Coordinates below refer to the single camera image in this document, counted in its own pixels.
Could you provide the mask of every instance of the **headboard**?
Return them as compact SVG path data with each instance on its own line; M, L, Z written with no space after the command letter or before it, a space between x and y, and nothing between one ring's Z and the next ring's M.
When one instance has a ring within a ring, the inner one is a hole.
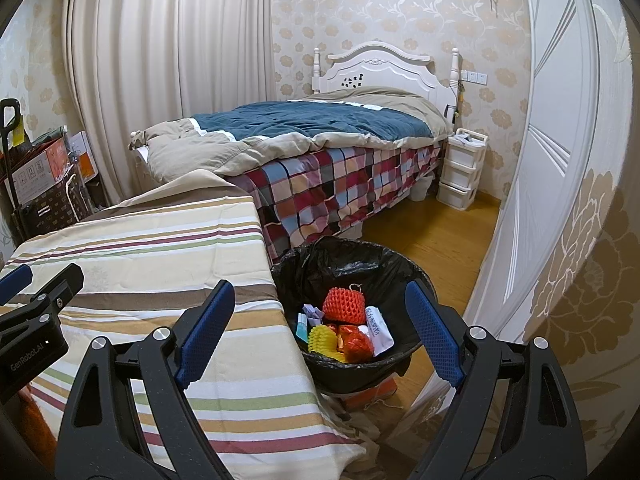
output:
M343 54L329 54L334 64L320 76L320 50L314 51L312 89L315 94L358 86L391 86L421 95L451 122L458 105L460 51L453 49L449 86L427 69L431 56L415 56L382 41L369 41Z

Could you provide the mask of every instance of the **bed post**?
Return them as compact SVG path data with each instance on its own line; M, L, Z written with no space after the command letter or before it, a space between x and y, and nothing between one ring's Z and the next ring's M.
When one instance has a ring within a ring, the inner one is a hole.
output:
M455 47L451 51L451 75L449 76L449 86L458 98L458 89L460 88L460 51Z
M311 89L314 94L320 93L320 49L314 49L314 74L311 78Z

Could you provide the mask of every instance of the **white sliding door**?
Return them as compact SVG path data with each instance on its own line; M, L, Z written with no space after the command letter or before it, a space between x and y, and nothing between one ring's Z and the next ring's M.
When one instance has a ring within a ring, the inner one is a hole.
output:
M530 0L530 119L511 193L465 313L497 334L559 238L584 174L598 103L591 0Z

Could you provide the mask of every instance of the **floor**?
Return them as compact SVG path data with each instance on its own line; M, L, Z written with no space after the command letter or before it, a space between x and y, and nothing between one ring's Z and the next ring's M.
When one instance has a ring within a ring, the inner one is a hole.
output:
M491 243L498 212L499 202L483 194L478 194L464 212L441 204L434 196L423 202L403 200L367 220L362 238L413 260L431 278L440 303L462 314ZM412 356L407 373L396 381L398 391L385 404L377 403L366 411L380 428L381 441L400 421L432 373L427 353L420 348ZM382 451L382 462L392 462L394 468L404 457L394 450Z

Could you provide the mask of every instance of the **black trash bag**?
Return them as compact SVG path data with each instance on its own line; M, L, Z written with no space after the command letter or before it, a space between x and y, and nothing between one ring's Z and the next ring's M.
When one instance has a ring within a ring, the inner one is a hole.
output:
M422 279L435 296L427 274L389 248L354 240L325 237L287 252L271 269L278 297L291 331L305 303L322 307L329 289L362 286L367 306L380 309L394 338L389 350L364 364L343 364L316 352L296 338L318 389L328 395L360 392L376 386L393 372L404 375L411 354L421 342L404 307L407 283Z

